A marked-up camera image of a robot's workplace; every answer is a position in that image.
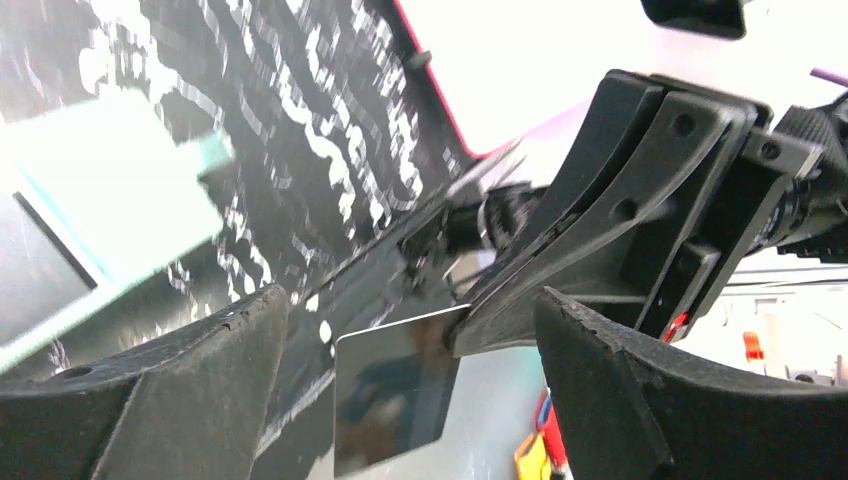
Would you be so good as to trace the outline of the green card holder wallet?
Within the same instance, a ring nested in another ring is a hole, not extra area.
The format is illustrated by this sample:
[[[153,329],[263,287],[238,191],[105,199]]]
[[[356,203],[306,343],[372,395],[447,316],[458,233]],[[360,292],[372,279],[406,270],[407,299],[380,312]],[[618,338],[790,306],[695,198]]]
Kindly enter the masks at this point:
[[[97,286],[9,344],[9,371],[223,227],[201,184],[233,159],[214,129],[178,143],[143,93],[122,90],[4,125],[1,196],[20,194]]]

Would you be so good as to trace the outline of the black VIP credit card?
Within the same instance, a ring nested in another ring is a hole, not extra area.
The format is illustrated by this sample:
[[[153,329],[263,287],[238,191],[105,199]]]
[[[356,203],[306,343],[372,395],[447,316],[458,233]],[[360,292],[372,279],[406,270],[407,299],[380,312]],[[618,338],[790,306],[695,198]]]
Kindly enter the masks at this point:
[[[97,284],[23,197],[1,196],[1,344],[22,337]]]

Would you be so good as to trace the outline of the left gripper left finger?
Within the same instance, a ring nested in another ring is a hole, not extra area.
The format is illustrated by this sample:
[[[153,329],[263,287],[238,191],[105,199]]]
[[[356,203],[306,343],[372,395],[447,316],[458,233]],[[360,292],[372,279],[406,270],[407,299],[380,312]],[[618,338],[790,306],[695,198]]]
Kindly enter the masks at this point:
[[[287,337],[267,286],[42,382],[1,386],[5,479],[246,479]]]

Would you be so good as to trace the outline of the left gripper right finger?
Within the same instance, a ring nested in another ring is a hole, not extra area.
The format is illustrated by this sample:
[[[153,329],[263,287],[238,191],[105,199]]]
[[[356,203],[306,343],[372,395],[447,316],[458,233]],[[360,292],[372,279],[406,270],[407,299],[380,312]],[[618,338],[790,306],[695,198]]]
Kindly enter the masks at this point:
[[[728,367],[555,289],[535,303],[577,479],[843,479],[847,393]]]

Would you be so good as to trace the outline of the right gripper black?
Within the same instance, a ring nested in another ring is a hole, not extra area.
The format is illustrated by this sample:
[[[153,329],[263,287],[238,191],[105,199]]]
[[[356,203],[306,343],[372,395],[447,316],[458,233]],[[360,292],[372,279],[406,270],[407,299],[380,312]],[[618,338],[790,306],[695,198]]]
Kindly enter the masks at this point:
[[[793,106],[767,132],[760,107],[665,91],[621,70],[602,79],[527,223],[463,297],[472,309],[450,329],[455,356],[533,341],[537,285],[644,222],[709,153],[637,227],[621,272],[646,297],[617,306],[617,322],[669,340],[770,247],[846,263],[845,95]]]

